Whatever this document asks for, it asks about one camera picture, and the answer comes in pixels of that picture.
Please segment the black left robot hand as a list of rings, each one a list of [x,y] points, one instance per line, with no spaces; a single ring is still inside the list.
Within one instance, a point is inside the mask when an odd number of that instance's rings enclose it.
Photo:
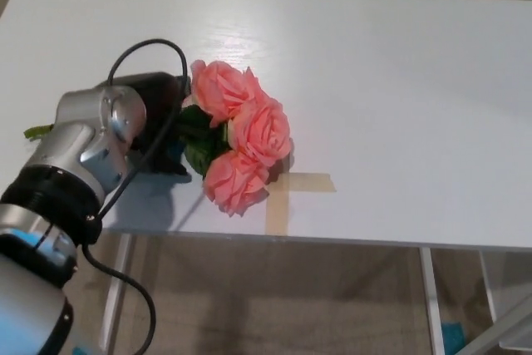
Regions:
[[[167,122],[173,105],[181,104],[190,94],[190,90],[185,88],[187,81],[188,79],[183,76],[173,76],[162,71],[121,76],[113,80],[115,86],[128,86],[134,89],[145,104],[147,122],[131,146],[131,153],[136,157],[143,156],[149,150]],[[190,174],[181,162],[183,150],[180,128],[174,123],[153,156],[147,161],[143,171],[188,178]]]

